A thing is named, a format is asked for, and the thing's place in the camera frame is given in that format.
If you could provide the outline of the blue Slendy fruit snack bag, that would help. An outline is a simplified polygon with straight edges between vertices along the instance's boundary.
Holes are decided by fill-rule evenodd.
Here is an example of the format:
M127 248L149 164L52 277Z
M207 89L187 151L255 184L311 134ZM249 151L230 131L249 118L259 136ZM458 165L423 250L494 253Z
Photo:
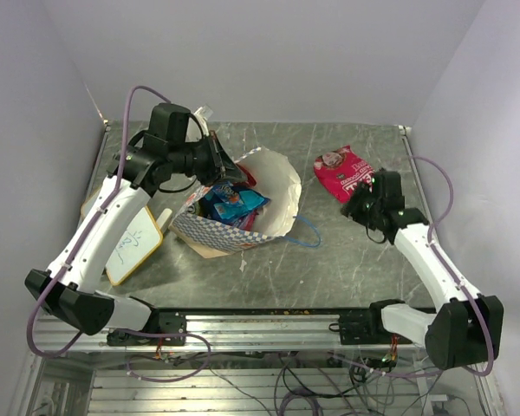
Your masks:
M205 218L244 231L251 230L257 214L269 203L259 192L231 183L213 186L199 200Z

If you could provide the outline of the red REAL chips bag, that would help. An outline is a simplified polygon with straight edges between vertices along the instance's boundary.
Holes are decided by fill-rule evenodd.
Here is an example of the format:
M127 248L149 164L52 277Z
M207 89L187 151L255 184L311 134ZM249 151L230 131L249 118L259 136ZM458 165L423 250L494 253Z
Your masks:
M321 185L340 203L348 202L360 183L370 184L374 169L350 145L315 159L313 171Z

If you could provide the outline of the blue checkered paper bag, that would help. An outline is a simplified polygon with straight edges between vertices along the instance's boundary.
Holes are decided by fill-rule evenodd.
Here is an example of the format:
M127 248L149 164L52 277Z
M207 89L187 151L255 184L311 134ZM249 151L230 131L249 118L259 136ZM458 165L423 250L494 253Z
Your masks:
M237 160L245 180L200 186L170 230L200 256L228 256L275 240L317 248L320 232L298 213L301 179L289 159L257 147Z

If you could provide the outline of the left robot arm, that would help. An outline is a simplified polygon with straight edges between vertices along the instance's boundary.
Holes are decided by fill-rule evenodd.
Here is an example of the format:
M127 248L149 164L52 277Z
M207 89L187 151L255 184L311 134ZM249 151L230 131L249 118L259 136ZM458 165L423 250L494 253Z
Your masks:
M187 140L188 125L197 120L186 107L160 103L148 128L124 141L90 213L66 248L47 269L31 270L25 279L40 310L85 335L110 327L127 328L140 344L158 337L152 307L133 298L101 295L97 288L127 227L172 175L194 177L204 186L247 179L214 133L201 127L198 140Z

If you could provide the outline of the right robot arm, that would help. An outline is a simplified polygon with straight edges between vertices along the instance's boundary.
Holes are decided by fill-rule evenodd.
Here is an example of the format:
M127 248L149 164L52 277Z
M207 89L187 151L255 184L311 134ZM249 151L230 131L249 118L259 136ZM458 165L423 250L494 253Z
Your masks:
M400 174L380 170L359 183L341 213L382 233L412 265L435 308L429 313L400 300L374 302L364 323L366 336L381 343L399 335L424 347L441 370L484 363L488 374L499 355L504 306L460 273L433 239L434 226L422 211L406 207Z

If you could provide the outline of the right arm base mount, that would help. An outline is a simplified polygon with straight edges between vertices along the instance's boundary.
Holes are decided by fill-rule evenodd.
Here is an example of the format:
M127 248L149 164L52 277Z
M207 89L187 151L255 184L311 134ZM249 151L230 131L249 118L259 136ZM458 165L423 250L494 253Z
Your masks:
M355 308L339 314L328 330L337 333L341 345L390 344L393 335L384 329L381 313L387 306L405 305L397 299L372 302L367 308Z

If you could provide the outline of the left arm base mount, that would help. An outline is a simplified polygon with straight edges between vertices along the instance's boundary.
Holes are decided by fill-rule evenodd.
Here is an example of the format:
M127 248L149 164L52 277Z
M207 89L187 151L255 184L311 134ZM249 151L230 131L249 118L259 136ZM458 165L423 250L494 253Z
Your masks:
M155 311L141 330L146 335L128 333L114 329L107 335L109 347L144 347L158 346L160 342L167 346L183 346L187 320L179 312Z

